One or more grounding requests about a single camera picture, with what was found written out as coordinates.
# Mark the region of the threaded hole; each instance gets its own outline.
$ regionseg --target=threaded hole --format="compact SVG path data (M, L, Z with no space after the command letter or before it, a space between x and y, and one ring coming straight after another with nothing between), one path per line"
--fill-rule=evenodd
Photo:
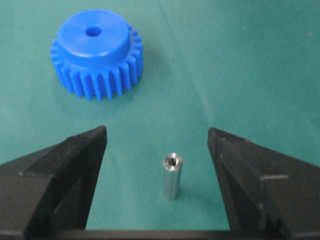
M177 158L176 157L173 157L173 158L170 158L169 159L169 165L170 166L176 166L177 165Z
M96 37L101 33L101 28L98 26L91 26L88 27L87 30L85 31L85 33L89 36L89 37Z

